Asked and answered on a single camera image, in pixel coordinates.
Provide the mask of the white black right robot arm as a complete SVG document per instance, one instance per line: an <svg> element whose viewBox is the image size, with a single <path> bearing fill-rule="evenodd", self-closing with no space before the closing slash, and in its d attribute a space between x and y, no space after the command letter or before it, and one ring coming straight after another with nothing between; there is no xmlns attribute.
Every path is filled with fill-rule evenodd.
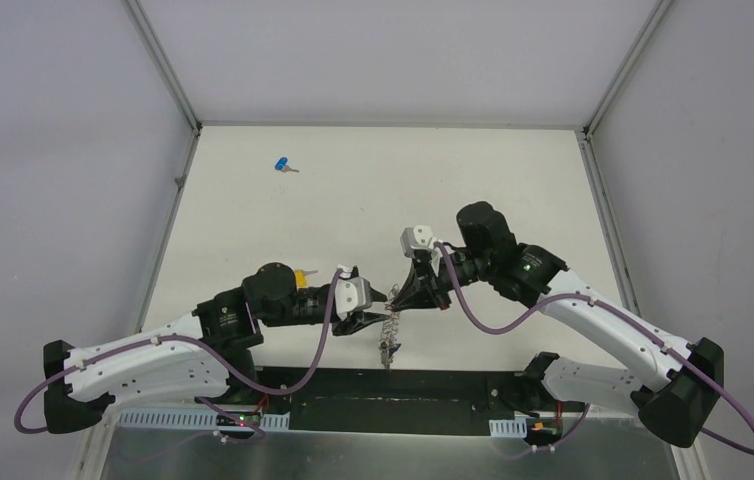
<svg viewBox="0 0 754 480"><path fill-rule="evenodd" d="M690 342L615 306L567 263L539 245L520 243L502 213L486 201L456 216L463 245L416 225L400 237L411 268L390 303L393 312L445 310L455 296L470 310L463 287L490 285L501 297L570 327L617 361L611 368L541 352L519 374L522 400L536 410L556 401L599 405L637 418L668 444L690 447L720 399L724 351Z"/></svg>

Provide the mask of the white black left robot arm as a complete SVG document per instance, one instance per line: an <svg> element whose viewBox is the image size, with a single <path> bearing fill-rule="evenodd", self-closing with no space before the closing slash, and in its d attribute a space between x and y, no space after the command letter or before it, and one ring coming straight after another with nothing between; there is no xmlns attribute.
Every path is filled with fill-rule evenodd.
<svg viewBox="0 0 754 480"><path fill-rule="evenodd" d="M163 327L91 347L50 342L43 348L46 384L39 390L45 430L75 433L148 402L226 396L241 405L256 392L291 395L316 373L329 336L386 320L373 307L387 299L356 267L339 268L322 286L302 287L293 268L269 263ZM263 342L263 328L311 325L321 333L303 376L261 384L250 350Z"/></svg>

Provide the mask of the metal disc with keyrings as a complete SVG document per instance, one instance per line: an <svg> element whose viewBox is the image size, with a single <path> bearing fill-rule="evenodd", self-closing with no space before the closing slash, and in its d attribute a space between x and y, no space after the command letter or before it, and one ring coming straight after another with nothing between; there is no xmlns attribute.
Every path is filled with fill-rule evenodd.
<svg viewBox="0 0 754 480"><path fill-rule="evenodd" d="M391 370L394 357L401 346L397 340L400 313L395 312L392 307L392 301L399 291L400 286L394 284L387 294L387 301L384 303L384 310L388 318L382 322L378 351L380 354L380 363L386 371Z"/></svg>

